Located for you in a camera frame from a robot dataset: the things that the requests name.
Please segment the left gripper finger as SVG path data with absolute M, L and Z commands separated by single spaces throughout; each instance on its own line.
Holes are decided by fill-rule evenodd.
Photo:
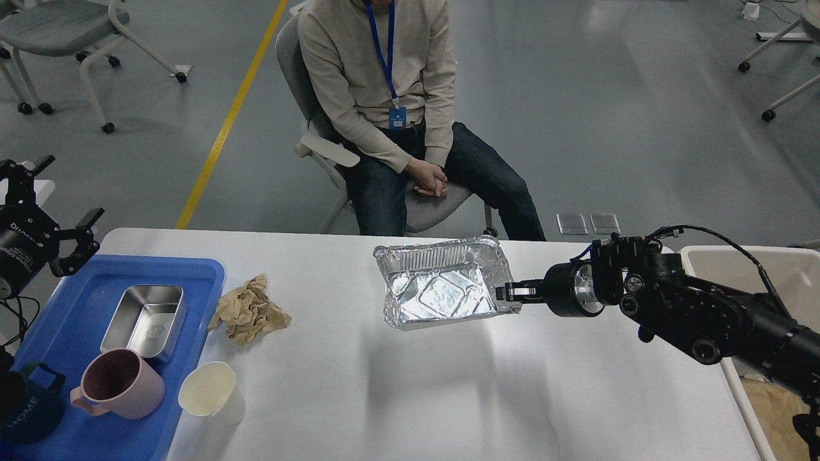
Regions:
M 53 155 L 46 155 L 36 161 L 36 163 L 18 164 L 11 159 L 3 160 L 1 163 L 1 180 L 9 179 L 17 181 L 33 181 L 43 172 L 53 161 Z
M 56 245 L 59 252 L 60 242 L 73 240 L 74 250 L 65 257 L 54 257 L 49 261 L 49 268 L 54 277 L 67 277 L 76 274 L 94 254 L 99 251 L 99 242 L 95 239 L 93 227 L 105 213 L 101 207 L 92 208 L 72 229 L 55 228 L 50 233 L 50 242 Z

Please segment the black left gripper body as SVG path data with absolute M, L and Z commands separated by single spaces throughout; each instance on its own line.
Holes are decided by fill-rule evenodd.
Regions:
M 1 225 L 1 296 L 8 300 L 56 259 L 60 228 L 37 204 L 3 205 Z

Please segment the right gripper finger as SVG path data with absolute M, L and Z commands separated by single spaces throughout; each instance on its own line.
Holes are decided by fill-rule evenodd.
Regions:
M 546 303 L 542 280 L 509 281 L 496 288 L 496 300 L 516 303 Z

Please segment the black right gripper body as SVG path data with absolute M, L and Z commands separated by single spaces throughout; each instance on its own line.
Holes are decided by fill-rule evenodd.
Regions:
M 563 318 L 594 318 L 604 310 L 595 294 L 591 265 L 585 262 L 551 266 L 544 279 L 544 299 Z

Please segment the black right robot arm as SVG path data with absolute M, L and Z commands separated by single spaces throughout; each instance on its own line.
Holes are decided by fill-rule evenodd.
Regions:
M 738 358 L 768 382 L 799 396 L 809 407 L 793 417 L 809 458 L 818 459 L 819 335 L 787 311 L 766 269 L 746 249 L 735 248 L 755 265 L 764 292 L 747 293 L 685 272 L 682 256 L 665 254 L 664 238 L 686 225 L 661 227 L 646 236 L 594 240 L 567 263 L 550 267 L 541 279 L 509 281 L 496 300 L 543 303 L 559 317 L 593 318 L 617 306 L 638 324 L 638 338 L 659 337 L 700 364 Z

